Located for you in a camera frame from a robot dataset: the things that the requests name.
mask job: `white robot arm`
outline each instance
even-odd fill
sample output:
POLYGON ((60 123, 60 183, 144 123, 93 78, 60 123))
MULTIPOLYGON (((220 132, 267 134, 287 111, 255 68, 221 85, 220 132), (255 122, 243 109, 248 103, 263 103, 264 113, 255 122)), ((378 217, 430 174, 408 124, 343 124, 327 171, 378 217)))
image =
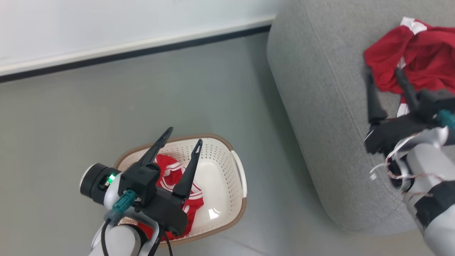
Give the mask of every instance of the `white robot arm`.
POLYGON ((395 78, 410 112, 387 119, 367 76, 368 153, 385 156, 392 184, 436 256, 455 256, 455 165, 441 147, 455 144, 455 96, 447 90, 418 94, 401 69, 395 78))
POLYGON ((179 183, 169 192, 156 186, 161 172, 153 160, 171 133, 172 127, 123 173, 94 164, 83 174, 81 194, 108 209, 105 224, 93 239, 91 256, 152 256, 163 238, 172 256, 166 231, 181 236, 187 227, 187 214, 182 209, 191 192, 202 140, 196 143, 179 183), (151 239, 136 226, 117 225, 123 217, 151 227, 151 239))

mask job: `black tape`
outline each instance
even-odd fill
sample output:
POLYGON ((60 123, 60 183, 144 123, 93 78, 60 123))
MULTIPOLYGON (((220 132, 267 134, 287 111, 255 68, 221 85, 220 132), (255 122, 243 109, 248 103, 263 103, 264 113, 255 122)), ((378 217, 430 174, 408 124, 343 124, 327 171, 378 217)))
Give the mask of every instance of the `black tape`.
POLYGON ((441 213, 445 212, 452 205, 455 205, 455 180, 443 181, 428 191, 433 196, 424 196, 414 207, 417 209, 415 215, 424 228, 441 213))

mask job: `white wall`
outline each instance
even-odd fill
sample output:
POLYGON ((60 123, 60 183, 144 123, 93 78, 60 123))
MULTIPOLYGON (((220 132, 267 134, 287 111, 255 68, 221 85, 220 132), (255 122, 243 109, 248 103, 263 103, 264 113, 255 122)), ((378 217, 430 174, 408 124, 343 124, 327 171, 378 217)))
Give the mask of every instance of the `white wall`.
POLYGON ((279 0, 0 0, 0 75, 273 20, 279 0))

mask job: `teal connector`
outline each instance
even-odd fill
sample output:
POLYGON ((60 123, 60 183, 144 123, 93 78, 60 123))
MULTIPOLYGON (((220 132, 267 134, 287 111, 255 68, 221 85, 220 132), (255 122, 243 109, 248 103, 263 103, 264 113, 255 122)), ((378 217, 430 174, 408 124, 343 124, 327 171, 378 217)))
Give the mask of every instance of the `teal connector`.
POLYGON ((442 127, 448 126, 450 130, 455 128, 455 117, 447 109, 438 112, 438 122, 442 127))
POLYGON ((104 221, 110 220, 112 224, 116 225, 123 218, 123 213, 134 204, 136 198, 133 190, 127 190, 112 206, 112 209, 104 215, 104 221))

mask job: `black baseboard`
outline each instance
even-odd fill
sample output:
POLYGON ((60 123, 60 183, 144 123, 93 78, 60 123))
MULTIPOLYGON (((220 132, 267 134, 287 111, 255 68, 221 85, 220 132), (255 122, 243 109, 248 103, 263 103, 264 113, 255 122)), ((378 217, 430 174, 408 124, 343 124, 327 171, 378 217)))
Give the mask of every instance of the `black baseboard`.
POLYGON ((199 45, 214 43, 214 42, 233 39, 233 38, 242 37, 242 36, 250 36, 253 34, 257 34, 257 33, 268 32, 269 30, 270 30, 270 26, 263 26, 263 27, 259 27, 259 28, 253 28, 253 29, 233 32, 233 33, 229 33, 229 34, 224 34, 224 35, 211 36, 211 37, 195 39, 195 40, 181 42, 181 43, 175 43, 175 44, 170 44, 170 45, 165 45, 165 46, 158 46, 158 47, 147 48, 147 49, 142 49, 142 50, 137 50, 137 51, 124 52, 124 53, 119 53, 119 54, 84 60, 84 61, 77 61, 77 62, 72 62, 72 63, 53 66, 53 67, 46 67, 46 68, 42 68, 42 69, 30 70, 30 71, 1 76, 0 83, 28 78, 28 77, 41 76, 41 75, 45 75, 45 74, 60 72, 60 71, 79 68, 79 67, 86 67, 86 66, 106 63, 106 62, 110 62, 110 61, 124 60, 124 59, 128 59, 128 58, 134 58, 134 57, 138 57, 138 56, 143 56, 143 55, 153 54, 153 53, 158 53, 158 52, 163 52, 163 51, 173 51, 173 50, 178 50, 178 49, 187 48, 187 47, 199 46, 199 45))

